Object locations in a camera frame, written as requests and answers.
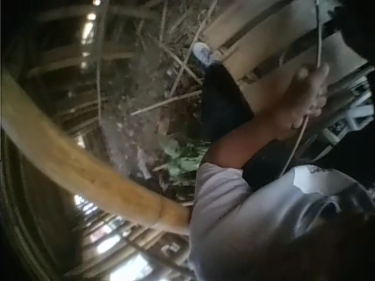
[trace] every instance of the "shoe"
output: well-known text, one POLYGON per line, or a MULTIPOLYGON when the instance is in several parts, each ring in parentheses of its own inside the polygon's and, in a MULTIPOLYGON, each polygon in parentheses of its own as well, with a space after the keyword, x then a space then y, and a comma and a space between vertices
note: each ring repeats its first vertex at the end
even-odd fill
POLYGON ((197 42, 193 46, 194 56, 205 66, 209 67, 213 63, 219 63, 219 58, 212 52, 207 44, 197 42))

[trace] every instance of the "green plant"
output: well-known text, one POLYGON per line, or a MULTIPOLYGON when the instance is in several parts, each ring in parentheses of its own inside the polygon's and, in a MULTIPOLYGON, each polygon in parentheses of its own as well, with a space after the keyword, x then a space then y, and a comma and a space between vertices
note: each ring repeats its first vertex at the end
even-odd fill
POLYGON ((179 186, 194 185, 195 173, 193 172, 198 169, 208 150, 209 143, 190 139, 184 145, 180 145, 176 139, 160 135, 159 144, 168 156, 164 169, 168 171, 172 184, 179 186))

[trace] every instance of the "dirt ground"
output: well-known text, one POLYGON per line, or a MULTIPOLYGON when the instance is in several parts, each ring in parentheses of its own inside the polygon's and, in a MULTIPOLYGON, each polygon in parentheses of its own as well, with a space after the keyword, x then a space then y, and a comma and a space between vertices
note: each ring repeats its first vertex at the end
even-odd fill
MULTIPOLYGON (((231 2, 218 1, 210 20, 231 2)), ((161 1, 152 8, 161 15, 160 21, 128 20, 123 23, 120 34, 115 35, 122 43, 134 45, 135 42, 137 55, 130 63, 116 65, 115 79, 106 89, 109 102, 103 111, 101 128, 108 154, 113 166, 123 176, 174 200, 191 200, 195 173, 189 167, 187 173, 178 169, 177 176, 172 173, 166 164, 171 161, 176 163, 179 156, 171 157, 166 150, 176 145, 183 151, 193 149, 193 153, 188 151, 189 156, 183 158, 184 164, 191 164, 191 157, 196 162, 195 144, 192 143, 198 143, 200 149, 204 139, 200 130, 200 96, 185 98, 135 116, 131 113, 171 97, 180 64, 158 42, 161 41, 164 48, 184 61, 211 3, 212 0, 168 1, 162 28, 165 5, 161 1), (184 178, 183 183, 179 181, 179 176, 184 178)), ((203 72, 193 56, 187 66, 202 83, 203 72)), ((184 71, 173 96, 199 90, 198 81, 184 71)))

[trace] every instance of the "white shirt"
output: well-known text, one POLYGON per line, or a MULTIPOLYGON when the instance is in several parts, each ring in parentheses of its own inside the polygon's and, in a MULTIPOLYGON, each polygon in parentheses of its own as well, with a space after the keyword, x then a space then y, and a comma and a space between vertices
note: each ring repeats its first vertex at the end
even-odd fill
POLYGON ((337 170, 295 167, 255 193, 242 173, 210 163, 197 171, 190 261, 199 280, 248 273, 267 245, 290 242, 319 218, 329 220, 350 208, 375 209, 364 187, 337 170))

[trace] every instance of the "hand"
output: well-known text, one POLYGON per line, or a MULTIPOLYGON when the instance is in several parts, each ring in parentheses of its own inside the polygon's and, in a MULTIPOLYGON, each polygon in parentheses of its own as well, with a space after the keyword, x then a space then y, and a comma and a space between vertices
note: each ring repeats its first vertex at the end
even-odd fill
POLYGON ((304 116, 317 117, 327 102, 325 81, 328 64, 320 68, 302 66, 294 75, 285 95, 275 105, 276 119, 282 129, 299 128, 304 116))

